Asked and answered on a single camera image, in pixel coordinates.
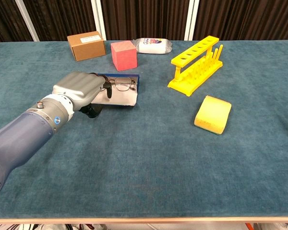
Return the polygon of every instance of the label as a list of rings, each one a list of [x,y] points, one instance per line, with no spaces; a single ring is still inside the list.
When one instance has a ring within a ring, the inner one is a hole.
[[[156,38],[144,38],[143,43],[145,45],[147,44],[157,44],[157,43],[161,43],[162,40],[161,39],[156,39]]]
[[[82,43],[87,43],[87,42],[93,42],[93,41],[98,41],[101,40],[99,35],[94,35],[94,36],[89,36],[89,37],[82,37],[80,38]]]

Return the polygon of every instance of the test tube rack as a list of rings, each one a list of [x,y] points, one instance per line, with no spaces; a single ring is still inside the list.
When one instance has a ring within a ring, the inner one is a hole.
[[[171,63],[176,66],[175,77],[169,82],[168,87],[190,97],[201,84],[223,66],[222,61],[219,61],[223,45],[212,52],[212,46],[218,41],[217,37],[208,36],[174,57]],[[194,62],[183,72],[180,72],[181,68],[188,65],[205,51],[205,56]]]

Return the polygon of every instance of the white package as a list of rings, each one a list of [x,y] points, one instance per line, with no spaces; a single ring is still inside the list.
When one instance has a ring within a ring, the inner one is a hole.
[[[132,43],[139,53],[167,54],[172,50],[172,43],[164,38],[139,38]]]

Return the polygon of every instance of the cardboard box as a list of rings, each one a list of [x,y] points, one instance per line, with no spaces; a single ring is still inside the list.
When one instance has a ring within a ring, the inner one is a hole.
[[[98,31],[67,36],[76,61],[95,58],[106,54],[104,40]]]

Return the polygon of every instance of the pink block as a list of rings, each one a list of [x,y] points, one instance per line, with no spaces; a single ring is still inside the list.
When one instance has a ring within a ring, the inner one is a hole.
[[[118,71],[137,67],[136,48],[131,41],[111,43],[112,60]]]

